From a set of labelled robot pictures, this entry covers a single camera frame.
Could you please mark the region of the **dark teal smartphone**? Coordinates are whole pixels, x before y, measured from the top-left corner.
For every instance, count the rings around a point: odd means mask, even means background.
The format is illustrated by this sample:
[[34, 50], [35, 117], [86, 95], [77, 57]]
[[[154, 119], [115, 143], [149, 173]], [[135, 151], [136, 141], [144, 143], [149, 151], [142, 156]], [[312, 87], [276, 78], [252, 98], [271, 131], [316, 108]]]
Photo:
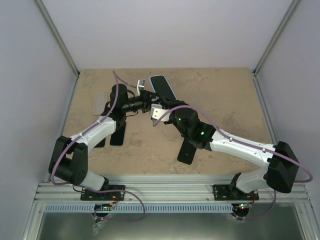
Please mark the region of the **dark teal smartphone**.
[[127, 124], [124, 123], [123, 126], [121, 126], [119, 129], [117, 129], [110, 138], [109, 144], [111, 146], [122, 146], [124, 144], [125, 140], [125, 133], [126, 133], [126, 126]]

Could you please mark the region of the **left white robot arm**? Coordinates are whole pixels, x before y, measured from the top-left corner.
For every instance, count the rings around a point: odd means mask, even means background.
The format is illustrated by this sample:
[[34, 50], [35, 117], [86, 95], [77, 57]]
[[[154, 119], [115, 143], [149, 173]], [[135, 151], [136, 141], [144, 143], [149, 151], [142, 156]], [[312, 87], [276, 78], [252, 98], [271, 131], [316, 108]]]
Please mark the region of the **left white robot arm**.
[[55, 178], [64, 184], [90, 189], [99, 200], [110, 193], [109, 180], [89, 170], [89, 153], [101, 147], [106, 137], [111, 136], [116, 143], [124, 139], [126, 114], [129, 112], [149, 112], [156, 103], [157, 93], [141, 90], [137, 96], [129, 97], [130, 90], [124, 84], [112, 87], [110, 101], [105, 104], [100, 117], [82, 132], [71, 137], [60, 136], [54, 145], [48, 172], [55, 185]]

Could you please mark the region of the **black cased phone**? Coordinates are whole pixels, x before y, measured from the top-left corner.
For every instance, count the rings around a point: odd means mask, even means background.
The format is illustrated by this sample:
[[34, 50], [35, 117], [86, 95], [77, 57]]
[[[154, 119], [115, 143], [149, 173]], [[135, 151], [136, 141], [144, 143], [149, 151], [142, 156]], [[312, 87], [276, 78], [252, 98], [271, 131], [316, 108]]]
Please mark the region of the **black cased phone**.
[[177, 160], [180, 163], [191, 165], [195, 156], [197, 148], [189, 143], [186, 139], [183, 140]]
[[106, 145], [106, 139], [102, 139], [96, 146], [95, 148], [104, 148]]

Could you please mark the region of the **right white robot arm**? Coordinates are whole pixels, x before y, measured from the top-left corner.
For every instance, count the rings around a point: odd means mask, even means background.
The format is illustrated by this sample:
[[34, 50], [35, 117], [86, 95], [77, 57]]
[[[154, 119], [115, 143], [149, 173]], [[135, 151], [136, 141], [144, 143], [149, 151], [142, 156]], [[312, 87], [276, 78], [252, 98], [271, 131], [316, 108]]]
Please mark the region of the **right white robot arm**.
[[288, 143], [279, 141], [273, 145], [237, 137], [200, 121], [197, 111], [188, 105], [168, 109], [157, 118], [166, 124], [173, 124], [180, 132], [184, 138], [183, 153], [190, 148], [191, 156], [178, 157], [182, 163], [191, 164], [195, 151], [205, 149], [230, 154], [259, 167], [234, 175], [228, 186], [232, 198], [240, 200], [254, 190], [267, 187], [284, 194], [292, 191], [299, 167], [298, 159]]

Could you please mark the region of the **beige phone case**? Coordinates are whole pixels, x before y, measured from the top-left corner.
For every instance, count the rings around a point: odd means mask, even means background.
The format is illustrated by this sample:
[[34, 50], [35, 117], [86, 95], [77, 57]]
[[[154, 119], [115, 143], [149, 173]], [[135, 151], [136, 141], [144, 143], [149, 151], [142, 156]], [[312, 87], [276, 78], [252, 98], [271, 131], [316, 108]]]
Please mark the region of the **beige phone case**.
[[108, 94], [106, 92], [97, 93], [94, 96], [93, 114], [100, 115], [104, 111], [107, 101], [108, 101]]

